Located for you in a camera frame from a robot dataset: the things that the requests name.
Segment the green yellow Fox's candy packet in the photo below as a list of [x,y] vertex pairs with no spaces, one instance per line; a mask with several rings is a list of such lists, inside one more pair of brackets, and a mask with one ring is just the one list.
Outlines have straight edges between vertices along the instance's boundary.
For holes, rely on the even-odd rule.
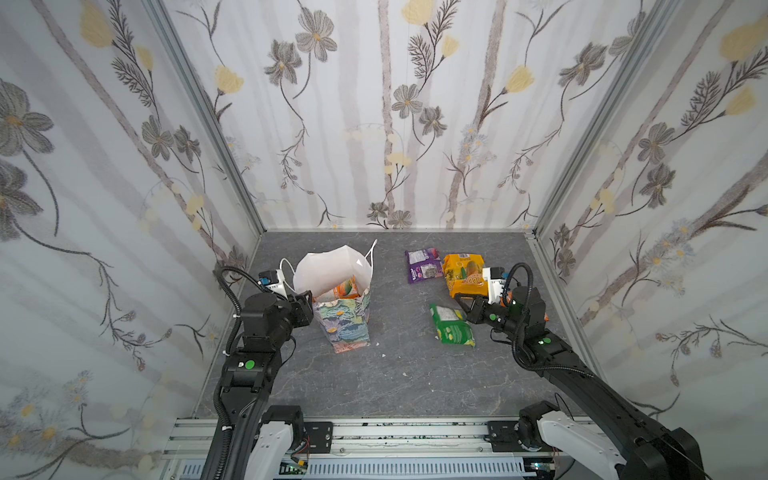
[[459,310],[431,304],[430,314],[436,336],[442,344],[470,347],[476,345],[473,331]]

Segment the yellow mango gummy packet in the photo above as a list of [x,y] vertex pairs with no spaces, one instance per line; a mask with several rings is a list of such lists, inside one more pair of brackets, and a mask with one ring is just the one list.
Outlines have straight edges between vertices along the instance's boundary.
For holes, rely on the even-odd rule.
[[479,254],[448,254],[443,258],[442,271],[451,298],[488,293],[483,277],[484,258]]

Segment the floral white paper bag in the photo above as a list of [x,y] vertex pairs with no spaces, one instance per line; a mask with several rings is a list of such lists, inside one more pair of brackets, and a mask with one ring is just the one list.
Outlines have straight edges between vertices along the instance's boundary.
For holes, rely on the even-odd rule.
[[297,266],[283,258],[279,268],[290,270],[287,288],[311,293],[313,320],[337,353],[370,343],[369,318],[374,272],[374,246],[362,254],[348,245],[308,253]]

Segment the orange white snack packet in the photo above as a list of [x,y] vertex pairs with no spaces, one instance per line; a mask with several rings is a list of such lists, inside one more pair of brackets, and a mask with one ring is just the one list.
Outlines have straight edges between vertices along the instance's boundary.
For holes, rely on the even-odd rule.
[[355,299],[362,295],[355,276],[352,276],[335,286],[332,293],[335,299]]

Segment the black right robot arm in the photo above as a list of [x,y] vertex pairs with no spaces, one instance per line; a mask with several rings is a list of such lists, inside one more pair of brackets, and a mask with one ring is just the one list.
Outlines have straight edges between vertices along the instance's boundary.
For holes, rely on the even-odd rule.
[[622,397],[547,326],[546,304],[532,268],[488,268],[468,257],[445,274],[464,318],[503,334],[517,365],[564,392],[595,424],[586,428],[551,402],[522,409],[518,439],[529,450],[560,450],[603,479],[705,479],[700,447],[682,428],[670,430]]

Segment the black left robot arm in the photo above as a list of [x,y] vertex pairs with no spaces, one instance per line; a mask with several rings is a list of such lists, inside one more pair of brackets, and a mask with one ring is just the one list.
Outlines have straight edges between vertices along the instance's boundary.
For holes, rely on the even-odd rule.
[[272,479],[285,456],[299,469],[310,437],[299,406],[269,406],[282,347],[313,318],[312,293],[281,293],[234,266],[214,271],[234,306],[221,375],[213,393],[216,430],[203,479]]

